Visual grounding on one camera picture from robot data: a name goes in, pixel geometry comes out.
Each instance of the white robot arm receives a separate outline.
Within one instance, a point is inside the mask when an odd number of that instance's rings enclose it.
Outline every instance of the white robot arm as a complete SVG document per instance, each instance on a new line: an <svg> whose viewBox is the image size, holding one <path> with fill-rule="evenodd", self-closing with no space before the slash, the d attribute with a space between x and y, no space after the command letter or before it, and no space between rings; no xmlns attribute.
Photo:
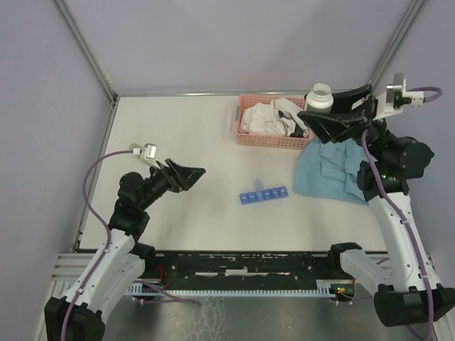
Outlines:
<svg viewBox="0 0 455 341"><path fill-rule="evenodd" d="M438 93L426 99L425 90ZM329 257L335 270L356 278L374 297L378 317L388 327L438 320L455 306L455 290L441 285L428 260L408 195L407 180L421 178L434 154L411 137L393 135L384 120L401 113L405 104L420 107L440 95L441 90L433 87L407 91L404 75L395 74L378 97L366 85L333 94L330 114L298 115L322 143L353 139L369 156L369 162L360 165L358 187L379 222L392 273L355 243L333 245Z"/></svg>
<svg viewBox="0 0 455 341"><path fill-rule="evenodd" d="M151 166L150 177L128 173L120 179L119 199L106 226L108 241L64 296L52 297L46 303L48 340L100 341L111 312L128 287L146 269L156 266L155 248L138 243L150 219L145 209L167 191L189 190L205 169L183 167L170 159L163 165L154 160L155 152L156 147L149 144L137 153Z"/></svg>

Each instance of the plastic basket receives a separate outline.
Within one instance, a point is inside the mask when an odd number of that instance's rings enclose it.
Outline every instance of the plastic basket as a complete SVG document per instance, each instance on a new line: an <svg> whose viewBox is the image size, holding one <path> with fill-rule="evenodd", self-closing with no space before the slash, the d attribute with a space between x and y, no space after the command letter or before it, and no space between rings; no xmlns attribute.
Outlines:
<svg viewBox="0 0 455 341"><path fill-rule="evenodd" d="M242 94L239 97L239 105L237 114L235 115L235 133L237 134L237 143L246 146L263 146L287 149L303 149L313 138L313 132L306 138L285 137L285 136L270 136L249 134L240 132L240 122L242 122L243 113L246 109L255 106L257 103L270 104L273 99L281 98L282 96L266 96L260 94ZM297 104L302 109L305 106L304 98L288 98L289 101Z"/></svg>

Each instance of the metal frame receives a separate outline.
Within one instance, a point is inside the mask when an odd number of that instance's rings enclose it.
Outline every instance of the metal frame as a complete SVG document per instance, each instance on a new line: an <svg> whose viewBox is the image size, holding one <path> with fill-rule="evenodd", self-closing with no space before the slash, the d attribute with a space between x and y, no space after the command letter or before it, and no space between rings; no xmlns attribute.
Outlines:
<svg viewBox="0 0 455 341"><path fill-rule="evenodd" d="M97 63L92 51L90 51L88 44L82 37L82 34L79 31L79 28L77 27L76 22L70 13L70 9L68 8L68 5L65 3L65 0L51 1L53 2L55 8L58 10L58 13L61 15L63 22L68 27L69 32L73 36L73 40L75 41L76 45L79 48L79 51L81 52L82 56L87 62L88 67L91 69L93 75L100 84L106 97L111 103L115 102L117 94L112 89L109 80L103 75L103 72L101 71L100 66Z"/></svg>
<svg viewBox="0 0 455 341"><path fill-rule="evenodd" d="M395 34L387 44L386 49L384 50L384 53L382 54L382 57L375 68L375 71L371 75L370 84L373 87L373 91L377 89L380 81L385 76L385 73L387 72L389 66L392 64L392 61L395 59L398 51L402 47L406 37L414 27L415 22L423 12L427 3L428 0L412 0L409 8L400 21Z"/></svg>
<svg viewBox="0 0 455 341"><path fill-rule="evenodd" d="M105 132L103 133L102 140L101 140L101 146L97 155L97 159L102 157L105 154L106 148L107 148L107 142L109 141L109 136L111 134L112 126L114 125L114 119L115 119L115 114L117 113L117 107L119 106L119 99L115 102L115 104L111 105L111 109L109 111L109 116L107 118L106 122L106 127L105 127ZM93 175L90 180L90 184L87 190L87 197L88 200L92 200L93 194L95 193L95 187L96 183L98 181L98 176L100 175L100 170L101 170L101 165L102 163L99 163L95 169L93 170ZM85 223L87 221L88 217L88 208L86 205L84 205L82 209L82 214L80 217L80 222L79 225L77 226L77 229L75 231L75 235L73 238L73 245L72 245L72 250L71 251L77 251L79 249L79 243L80 240L82 239L82 233L85 228Z"/></svg>
<svg viewBox="0 0 455 341"><path fill-rule="evenodd" d="M85 42L82 34L77 27L75 19L70 13L70 9L66 4L65 0L51 0L54 4L55 8L58 10L63 22L67 26L73 40L75 41L76 45L78 46L82 56L87 62L88 67L93 72L96 80L99 82L105 96L111 102L111 110L109 113L109 117L107 119L105 132L102 138L102 143L100 146L100 150L98 155L102 156L105 154L105 150L107 147L107 142L109 140L109 135L112 129L112 125L114 123L115 114L117 111L117 107L119 105L119 99L116 92L112 89L109 80L105 75L103 75L103 71L101 70L100 64L97 62L94 54L90 50L88 44ZM384 49L383 54L381 55L380 60L378 61L377 66L375 67L371 77L370 77L370 84L373 86L373 90L379 85L381 79L384 77L387 69L392 64L392 61L395 59L396 55L398 54L400 48L402 47L406 37L409 35L410 31L412 30L415 22L417 21L419 15L423 12L425 5L427 4L428 0L412 0L411 4L409 5L408 10L404 14L399 26L397 27L396 32L394 33L393 37L391 38L390 42ZM213 92L174 92L174 93L152 93L152 94L129 94L124 95L124 97L170 97L170 96L233 96L239 94L248 94L248 93L255 93L255 94L270 94L270 95L293 95L308 92L309 90L277 90L277 91L254 91L254 92L242 92L242 91L213 91ZM88 188L88 197L89 199L92 198L93 193L95 191L95 184L98 179L98 175L100 173L100 166L96 167L92 180L90 182L90 186ZM84 226L87 220L88 210L85 207L82 211L82 216L80 219L80 223L77 227L77 231L75 232L74 244L72 247L72 252L75 252L78 248L80 237L82 236L82 232L84 230ZM49 289L48 297L56 296L59 297L68 289L68 281L74 280L83 272L84 268L90 262L93 254L60 254L58 257L58 261L55 267L55 271L53 273L52 283ZM43 320L43 314L41 316L40 322L38 324L38 329L36 332L35 340L44 340L46 338L46 329ZM438 337L442 340L454 340L455 327L451 324L449 315L444 316L439 322L435 323L435 331Z"/></svg>

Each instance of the gray wall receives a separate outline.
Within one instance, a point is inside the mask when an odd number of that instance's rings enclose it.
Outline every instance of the gray wall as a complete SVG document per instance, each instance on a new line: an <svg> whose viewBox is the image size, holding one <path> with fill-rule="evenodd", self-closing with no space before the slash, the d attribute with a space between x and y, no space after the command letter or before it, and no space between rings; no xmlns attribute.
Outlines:
<svg viewBox="0 0 455 341"><path fill-rule="evenodd" d="M357 87L410 0L67 0L119 94Z"/></svg>
<svg viewBox="0 0 455 341"><path fill-rule="evenodd" d="M109 103L49 0L0 4L0 339L32 340Z"/></svg>
<svg viewBox="0 0 455 341"><path fill-rule="evenodd" d="M455 1L429 1L390 68L405 73L409 88L437 86L444 95L388 120L394 132L424 141L436 154L410 188L419 232L445 286L455 286L454 13Z"/></svg>

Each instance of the purple cable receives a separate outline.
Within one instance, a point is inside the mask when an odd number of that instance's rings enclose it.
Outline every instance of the purple cable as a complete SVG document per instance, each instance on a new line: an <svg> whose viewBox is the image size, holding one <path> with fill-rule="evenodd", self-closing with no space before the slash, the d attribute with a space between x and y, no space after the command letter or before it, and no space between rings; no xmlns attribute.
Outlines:
<svg viewBox="0 0 455 341"><path fill-rule="evenodd" d="M442 96L442 89L440 87L415 87L414 89L410 89L408 91L433 91L436 92L433 96L424 97L424 103L436 101L438 98Z"/></svg>
<svg viewBox="0 0 455 341"><path fill-rule="evenodd" d="M419 340L424 340L424 338L422 336L420 336L419 334L417 334L417 332L414 330L413 327L411 327L410 325L407 325L406 328L411 332L411 334L413 334L417 339Z"/></svg>
<svg viewBox="0 0 455 341"><path fill-rule="evenodd" d="M93 169L97 166L98 163L100 163L101 161L103 161L105 158L109 158L110 156L114 156L114 155L119 155L119 154L129 154L129 153L133 153L133 151L115 151L114 153L109 153L109 154L106 154L104 155L103 157L99 158L98 160L96 160L89 168L88 168L88 171L87 173L85 174L85 177L84 177L84 182L82 184L82 196L84 197L84 201L85 201L85 204L87 205L89 211L91 213L93 213L93 215L102 223L102 225L105 227L106 229L106 233L107 233L107 241L106 241L106 245L105 245L105 250L109 249L109 246L111 244L111 239L112 239L112 234L111 234L111 231L109 229L109 227L107 226L107 223L101 218L101 216L93 209L93 207L91 206L89 200L88 200L88 196L87 196L87 193L86 193L86 188L87 188L87 181L88 181L88 178L90 177L90 174L91 172L93 171ZM85 287L85 285L87 284L87 282L90 280L90 277L93 275L93 273L95 272L95 270L97 269L98 265L100 265L101 261L103 260L103 258L105 257L105 254L106 252L102 252L100 254L100 256L98 257L98 259L96 260L96 262L93 264L93 267L88 271L86 277L82 280L82 283L80 284L79 286L79 289L83 289ZM65 314L65 318L63 319L63 324L62 324L62 335L60 336L60 340L61 341L66 341L66 328L68 326L68 321L70 319L70 315L71 315L71 311L73 310L74 308L74 305L76 304L76 301L77 299L79 298L80 296L80 293L79 292L76 292L76 294L74 295L74 298L73 300L71 301L70 305L68 306L68 309L66 310L66 314Z"/></svg>
<svg viewBox="0 0 455 341"><path fill-rule="evenodd" d="M187 298L180 298L180 297L177 297L177 296L174 296L174 295L171 295L170 293L167 293L163 290L161 290L159 287L157 286L154 286L153 284L151 283L147 283L146 281L142 281L140 279L138 279L137 281L134 281L135 283L140 283L142 284L143 286L148 286L149 288L159 292L161 295L165 295L166 297L169 297L169 298L172 298L171 300L166 300L166 301L156 301L156 302L153 302L153 301L145 301L144 303L171 303L171 302L182 302L182 303L196 303L195 300L189 300Z"/></svg>
<svg viewBox="0 0 455 341"><path fill-rule="evenodd" d="M358 300L351 301L351 302L341 302L341 301L335 301L335 302L336 302L336 305L354 305L357 303L370 302L372 300L373 300L372 296L367 296L367 297L359 298Z"/></svg>
<svg viewBox="0 0 455 341"><path fill-rule="evenodd" d="M176 300L153 300L153 301L144 301L144 300L139 300L138 298L133 297L133 301L140 303L140 304L163 304L163 303L176 303L179 301Z"/></svg>
<svg viewBox="0 0 455 341"><path fill-rule="evenodd" d="M429 98L427 101L434 101L436 98ZM411 225L409 222L407 222L406 216L403 214L401 209L396 206L396 204L389 198L387 193L385 192L384 186L382 185L381 181L381 175L379 174L379 170L376 168L375 162L373 160L373 157L371 156L368 146L367 146L367 130L365 130L362 133L362 148L363 151L365 152L365 155L368 159L368 163L370 164L371 170L373 171L373 175L375 176L376 184L378 185L379 192L381 194L381 197L385 199L385 201L388 202L390 206L395 210L395 212L398 214L402 222L404 222L404 226L407 230L407 233L409 235L409 238L411 239L412 247L414 249L414 253L417 259L417 263L419 264L420 271L422 272L422 279L425 285L425 290L427 292L427 297L428 297L428 329L427 329L427 334L424 338L425 341L430 341L432 339L432 334L433 334L433 320L434 320L434 302L433 302L433 294L432 294L432 288L429 284L428 278L427 278L427 268L425 267L424 260L422 258L422 254L420 253L419 250L419 245L417 243L417 240L414 236L414 232L412 231Z"/></svg>
<svg viewBox="0 0 455 341"><path fill-rule="evenodd" d="M382 263L385 263L386 261L389 261L390 258L389 257L385 257L383 259L381 259L378 263L376 263L377 265L381 265Z"/></svg>

